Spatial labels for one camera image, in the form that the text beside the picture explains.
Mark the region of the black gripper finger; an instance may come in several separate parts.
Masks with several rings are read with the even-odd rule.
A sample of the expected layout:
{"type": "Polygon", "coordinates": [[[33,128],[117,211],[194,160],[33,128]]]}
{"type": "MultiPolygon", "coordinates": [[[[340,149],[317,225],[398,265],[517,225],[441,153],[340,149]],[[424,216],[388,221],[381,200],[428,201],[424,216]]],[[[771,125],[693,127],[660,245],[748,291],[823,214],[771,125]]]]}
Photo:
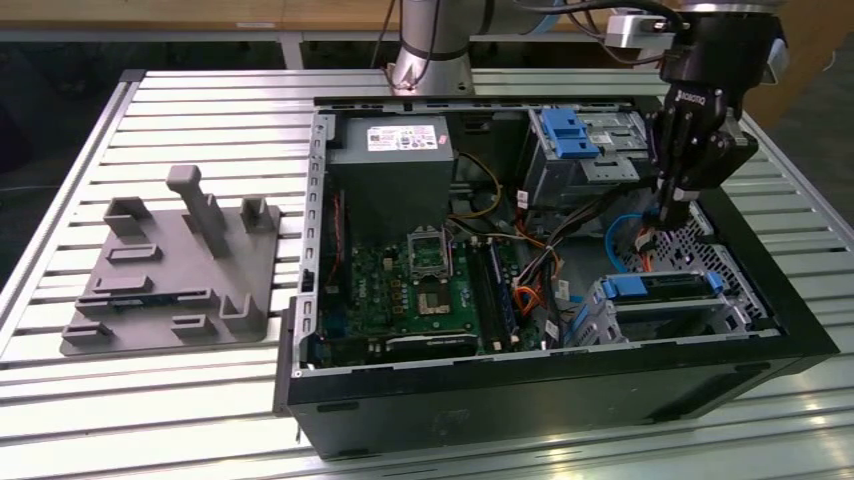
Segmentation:
{"type": "Polygon", "coordinates": [[[700,192],[717,188],[756,152],[755,137],[741,130],[735,117],[727,117],[683,165],[673,187],[675,228],[688,221],[689,203],[700,192]]]}
{"type": "Polygon", "coordinates": [[[677,212],[673,210],[672,178],[675,161],[671,147],[675,121],[673,107],[663,107],[649,118],[649,147],[657,171],[656,225],[659,229],[675,229],[677,212]]]}

